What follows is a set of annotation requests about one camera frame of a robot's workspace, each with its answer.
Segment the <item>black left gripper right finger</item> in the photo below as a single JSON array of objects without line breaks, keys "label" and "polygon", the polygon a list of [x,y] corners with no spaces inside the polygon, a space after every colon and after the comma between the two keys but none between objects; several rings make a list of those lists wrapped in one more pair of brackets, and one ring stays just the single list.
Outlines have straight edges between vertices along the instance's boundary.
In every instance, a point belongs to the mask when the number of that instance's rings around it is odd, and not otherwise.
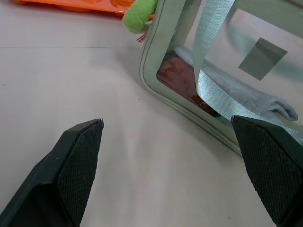
[{"label": "black left gripper right finger", "polygon": [[303,146],[284,128],[231,120],[247,174],[277,227],[303,227]]}]

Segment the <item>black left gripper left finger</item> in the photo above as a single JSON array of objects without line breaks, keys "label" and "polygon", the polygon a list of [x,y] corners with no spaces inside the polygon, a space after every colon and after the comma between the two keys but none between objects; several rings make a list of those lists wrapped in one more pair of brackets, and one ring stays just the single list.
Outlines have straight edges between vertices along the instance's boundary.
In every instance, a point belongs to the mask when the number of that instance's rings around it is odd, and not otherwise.
[{"label": "black left gripper left finger", "polygon": [[0,214],[0,227],[80,227],[98,165],[102,119],[66,130]]}]

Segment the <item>pale green transparent pouch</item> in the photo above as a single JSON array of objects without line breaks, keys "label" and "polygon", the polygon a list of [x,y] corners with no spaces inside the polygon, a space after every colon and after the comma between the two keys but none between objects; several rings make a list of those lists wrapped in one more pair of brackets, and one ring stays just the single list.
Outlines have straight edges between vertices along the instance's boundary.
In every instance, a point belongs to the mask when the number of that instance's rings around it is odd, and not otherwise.
[{"label": "pale green transparent pouch", "polygon": [[[178,56],[194,70],[196,91],[213,117],[158,81],[162,61]],[[290,104],[299,119],[265,119],[222,92],[203,60]],[[236,152],[234,115],[283,127],[303,146],[303,0],[159,0],[140,62],[147,90]]]}]

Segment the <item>grey folded cloth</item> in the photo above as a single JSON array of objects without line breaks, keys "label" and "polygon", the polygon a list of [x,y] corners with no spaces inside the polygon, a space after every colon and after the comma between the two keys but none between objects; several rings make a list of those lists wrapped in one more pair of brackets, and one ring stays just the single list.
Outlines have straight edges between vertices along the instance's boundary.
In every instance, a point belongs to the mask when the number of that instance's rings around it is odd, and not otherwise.
[{"label": "grey folded cloth", "polygon": [[251,112],[278,124],[283,124],[279,115],[291,122],[299,119],[295,109],[282,98],[253,88],[208,60],[203,60],[201,69],[222,92]]}]

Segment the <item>brown glossy item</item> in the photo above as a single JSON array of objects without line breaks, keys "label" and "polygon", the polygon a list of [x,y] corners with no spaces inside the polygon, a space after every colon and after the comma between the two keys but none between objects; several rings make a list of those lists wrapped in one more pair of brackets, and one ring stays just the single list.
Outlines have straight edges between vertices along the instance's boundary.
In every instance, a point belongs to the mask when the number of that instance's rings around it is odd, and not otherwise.
[{"label": "brown glossy item", "polygon": [[163,60],[156,77],[159,82],[206,113],[213,117],[220,116],[197,94],[194,70],[178,56],[172,56]]}]

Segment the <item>orange plastic tray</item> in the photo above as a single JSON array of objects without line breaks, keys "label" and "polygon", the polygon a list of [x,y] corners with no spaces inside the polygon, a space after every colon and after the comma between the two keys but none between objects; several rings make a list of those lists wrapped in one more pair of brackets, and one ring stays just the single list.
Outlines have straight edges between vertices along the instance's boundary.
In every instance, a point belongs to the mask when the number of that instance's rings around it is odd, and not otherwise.
[{"label": "orange plastic tray", "polygon": [[123,17],[135,0],[11,0],[17,4],[50,4],[72,12],[101,11]]}]

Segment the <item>green plush toy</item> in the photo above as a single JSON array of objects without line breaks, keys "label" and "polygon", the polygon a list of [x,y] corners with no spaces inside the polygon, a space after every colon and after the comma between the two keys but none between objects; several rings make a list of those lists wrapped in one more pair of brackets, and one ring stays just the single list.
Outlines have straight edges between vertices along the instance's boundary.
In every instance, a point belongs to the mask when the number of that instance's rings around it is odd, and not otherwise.
[{"label": "green plush toy", "polygon": [[155,13],[159,0],[135,0],[125,12],[122,22],[129,32],[142,34],[137,41],[142,43],[152,23],[152,16]]}]

